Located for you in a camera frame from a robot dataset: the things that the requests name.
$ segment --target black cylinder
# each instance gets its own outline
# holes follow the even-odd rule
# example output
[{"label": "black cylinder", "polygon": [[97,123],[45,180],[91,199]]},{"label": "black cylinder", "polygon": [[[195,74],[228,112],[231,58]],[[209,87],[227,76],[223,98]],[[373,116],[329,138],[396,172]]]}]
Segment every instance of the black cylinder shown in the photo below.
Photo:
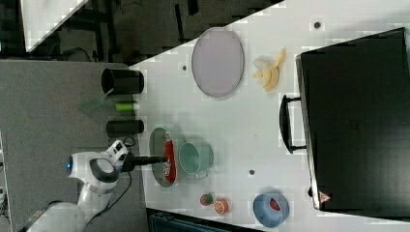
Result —
[{"label": "black cylinder", "polygon": [[109,95],[140,94],[144,89],[144,76],[140,71],[111,70],[102,72],[102,90]]},{"label": "black cylinder", "polygon": [[109,138],[125,137],[144,132],[144,123],[141,120],[109,121],[106,124],[106,135]]}]

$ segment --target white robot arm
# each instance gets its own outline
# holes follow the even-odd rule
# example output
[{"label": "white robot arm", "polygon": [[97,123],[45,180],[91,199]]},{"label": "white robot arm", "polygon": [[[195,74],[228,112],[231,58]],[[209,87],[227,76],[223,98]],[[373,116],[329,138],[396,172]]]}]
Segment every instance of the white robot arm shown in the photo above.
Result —
[{"label": "white robot arm", "polygon": [[69,177],[83,182],[77,204],[50,203],[37,211],[21,232],[81,232],[98,213],[105,210],[117,185],[120,172],[136,165],[164,162],[164,157],[134,157],[121,140],[101,153],[84,152],[70,156]]}]

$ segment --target white table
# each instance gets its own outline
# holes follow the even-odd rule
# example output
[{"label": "white table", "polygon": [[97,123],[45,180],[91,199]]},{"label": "white table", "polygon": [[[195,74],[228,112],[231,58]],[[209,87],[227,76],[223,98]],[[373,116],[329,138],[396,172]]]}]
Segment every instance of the white table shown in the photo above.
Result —
[{"label": "white table", "polygon": [[[322,23],[320,29],[313,28],[316,21]],[[208,178],[182,178],[170,192],[156,183],[149,166],[143,167],[147,207],[265,231],[408,231],[410,224],[403,222],[314,210],[307,194],[306,152],[290,155],[278,127],[281,97],[299,93],[298,54],[407,25],[407,0],[287,0],[226,26],[239,36],[246,65],[242,83],[224,100],[207,97],[195,85],[190,69],[195,41],[132,66],[146,78],[143,93],[135,96],[140,103],[138,118],[146,125],[138,136],[141,155],[149,155],[148,139],[158,124],[176,126],[187,140],[201,136],[215,152]],[[287,56],[278,86],[265,93],[260,80],[252,77],[252,61],[276,56],[282,47]],[[293,137],[302,145],[302,112],[298,102],[292,107]],[[273,229],[263,227],[251,207],[257,194],[270,189],[281,191],[290,205],[289,218]],[[199,197],[208,191],[229,199],[230,213],[220,217],[213,207],[202,207]]]},{"label": "white table", "polygon": [[26,51],[31,52],[88,0],[20,0]]}]

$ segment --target peeled banana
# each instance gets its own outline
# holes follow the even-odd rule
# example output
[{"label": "peeled banana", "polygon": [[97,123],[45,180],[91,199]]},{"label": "peeled banana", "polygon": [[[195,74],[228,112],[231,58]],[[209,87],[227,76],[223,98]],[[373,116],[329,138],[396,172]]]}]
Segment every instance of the peeled banana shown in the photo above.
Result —
[{"label": "peeled banana", "polygon": [[285,56],[285,49],[282,49],[273,64],[260,59],[253,61],[254,66],[259,69],[259,72],[256,72],[253,77],[262,78],[262,87],[266,92],[271,91],[275,88],[275,86],[277,86],[279,79],[279,66],[284,61]]}]

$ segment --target purple plate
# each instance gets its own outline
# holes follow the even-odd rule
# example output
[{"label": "purple plate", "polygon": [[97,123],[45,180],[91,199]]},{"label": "purple plate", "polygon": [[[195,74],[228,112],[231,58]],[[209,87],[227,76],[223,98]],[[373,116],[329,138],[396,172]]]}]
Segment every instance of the purple plate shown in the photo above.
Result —
[{"label": "purple plate", "polygon": [[231,94],[244,72],[244,52],[238,37],[221,27],[204,32],[192,54],[192,73],[199,89],[220,98]]}]

